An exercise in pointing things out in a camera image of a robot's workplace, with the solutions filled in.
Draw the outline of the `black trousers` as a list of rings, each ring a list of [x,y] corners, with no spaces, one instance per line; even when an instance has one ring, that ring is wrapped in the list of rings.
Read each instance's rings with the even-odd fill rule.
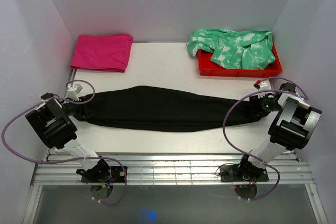
[[[151,86],[96,93],[85,104],[85,122],[105,127],[160,132],[197,132],[254,123],[249,101],[209,97]]]

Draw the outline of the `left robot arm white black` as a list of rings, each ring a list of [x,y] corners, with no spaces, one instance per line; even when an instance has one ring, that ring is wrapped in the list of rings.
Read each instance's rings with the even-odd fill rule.
[[[90,182],[109,182],[112,171],[107,162],[77,139],[77,127],[70,119],[79,104],[59,101],[52,93],[41,96],[42,104],[25,115],[34,131],[48,148],[64,151],[74,158],[81,158],[82,168],[76,171]]]

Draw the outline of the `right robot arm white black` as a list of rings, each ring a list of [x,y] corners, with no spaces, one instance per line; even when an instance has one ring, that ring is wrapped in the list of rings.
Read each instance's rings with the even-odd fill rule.
[[[260,117],[277,112],[268,130],[269,140],[245,154],[237,174],[242,180],[258,179],[266,174],[266,165],[278,155],[303,149],[309,142],[322,111],[310,106],[298,97],[296,86],[286,82],[279,92],[254,95],[249,101],[255,106],[255,114]]]

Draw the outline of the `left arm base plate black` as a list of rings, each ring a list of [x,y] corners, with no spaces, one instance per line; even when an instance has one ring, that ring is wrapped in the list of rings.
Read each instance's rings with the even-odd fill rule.
[[[84,176],[81,177],[80,181],[82,183],[124,183],[127,177],[128,167],[125,166],[124,170],[121,166],[111,166],[110,172],[108,172],[108,175],[110,175],[109,179],[103,179],[103,180],[89,180],[85,178]]]

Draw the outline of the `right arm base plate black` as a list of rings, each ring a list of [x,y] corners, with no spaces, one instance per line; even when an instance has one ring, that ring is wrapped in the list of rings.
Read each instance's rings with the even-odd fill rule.
[[[238,164],[225,164],[219,168],[221,182],[267,182],[269,177],[265,169],[250,170]]]

